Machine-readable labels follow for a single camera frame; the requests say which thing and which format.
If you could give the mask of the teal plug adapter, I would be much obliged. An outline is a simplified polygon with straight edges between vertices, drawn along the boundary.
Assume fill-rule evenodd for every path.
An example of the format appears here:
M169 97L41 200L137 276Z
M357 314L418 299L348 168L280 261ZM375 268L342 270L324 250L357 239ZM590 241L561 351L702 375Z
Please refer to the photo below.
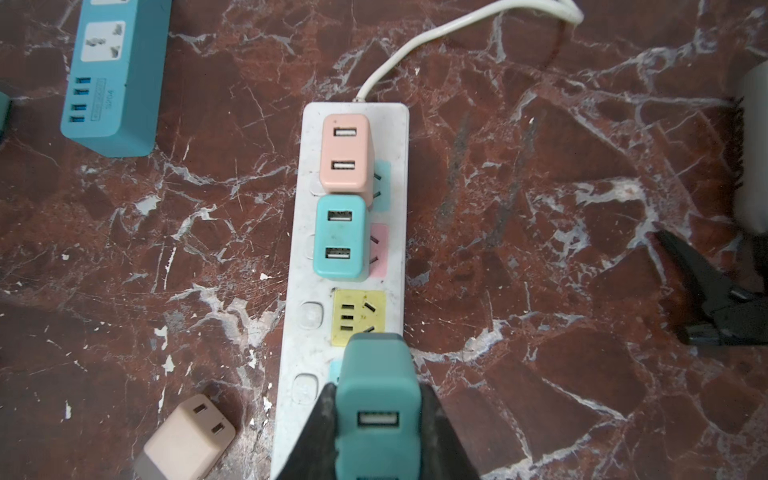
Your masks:
M0 139L3 139L11 107L10 97L0 92Z
M336 477L419 478L421 400L412 357L400 335L353 335L335 394Z
M365 280L370 265L370 222L365 200L354 194L324 195L316 213L314 272L331 280Z

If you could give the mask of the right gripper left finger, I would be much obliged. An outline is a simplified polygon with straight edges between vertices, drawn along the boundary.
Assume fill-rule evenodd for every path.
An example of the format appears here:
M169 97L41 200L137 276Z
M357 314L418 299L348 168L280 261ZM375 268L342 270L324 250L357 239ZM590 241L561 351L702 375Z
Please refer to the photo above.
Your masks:
M336 390L333 383L323 387L278 480L336 478Z

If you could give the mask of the long white multicolour power strip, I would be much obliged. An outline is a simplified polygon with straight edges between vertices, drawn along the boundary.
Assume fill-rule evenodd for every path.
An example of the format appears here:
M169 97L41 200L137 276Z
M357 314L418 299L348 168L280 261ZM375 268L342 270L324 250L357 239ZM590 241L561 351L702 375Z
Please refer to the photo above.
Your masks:
M363 114L375 154L370 214L371 265L364 280L325 279L313 269L323 122L332 114ZM302 115L280 355L270 476L283 469L324 385L335 381L344 349L332 342L341 296L358 290L368 312L383 314L373 332L404 329L409 110L402 103L312 102Z

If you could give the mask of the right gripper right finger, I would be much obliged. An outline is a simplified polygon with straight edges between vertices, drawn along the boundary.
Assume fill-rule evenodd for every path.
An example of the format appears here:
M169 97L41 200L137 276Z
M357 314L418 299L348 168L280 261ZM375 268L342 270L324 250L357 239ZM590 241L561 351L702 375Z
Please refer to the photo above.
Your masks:
M432 386L420 383L420 479L479 480L446 411Z

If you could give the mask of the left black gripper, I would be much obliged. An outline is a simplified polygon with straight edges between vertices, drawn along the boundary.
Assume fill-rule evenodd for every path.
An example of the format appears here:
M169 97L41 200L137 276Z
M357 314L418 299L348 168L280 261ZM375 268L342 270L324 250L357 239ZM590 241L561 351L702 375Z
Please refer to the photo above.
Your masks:
M686 325L684 343L694 346L766 346L767 298L739 287L686 241L667 230L656 233L683 271L709 320Z

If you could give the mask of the pink plug adapter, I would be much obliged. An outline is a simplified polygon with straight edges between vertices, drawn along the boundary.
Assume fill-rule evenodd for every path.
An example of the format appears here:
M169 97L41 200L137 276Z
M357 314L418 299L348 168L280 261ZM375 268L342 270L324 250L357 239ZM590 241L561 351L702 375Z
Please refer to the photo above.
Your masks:
M322 126L319 179L329 194L355 194L373 206L374 146L364 114L332 114Z
M236 428L203 395L181 402L144 445L133 469L141 479L203 479L236 436Z

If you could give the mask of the teal power strip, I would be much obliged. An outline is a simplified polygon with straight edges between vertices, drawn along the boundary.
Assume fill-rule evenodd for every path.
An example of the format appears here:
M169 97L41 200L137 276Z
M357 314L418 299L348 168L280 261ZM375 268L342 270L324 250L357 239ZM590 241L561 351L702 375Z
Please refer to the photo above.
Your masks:
M68 139L108 158L155 145L172 2L81 4L60 123Z

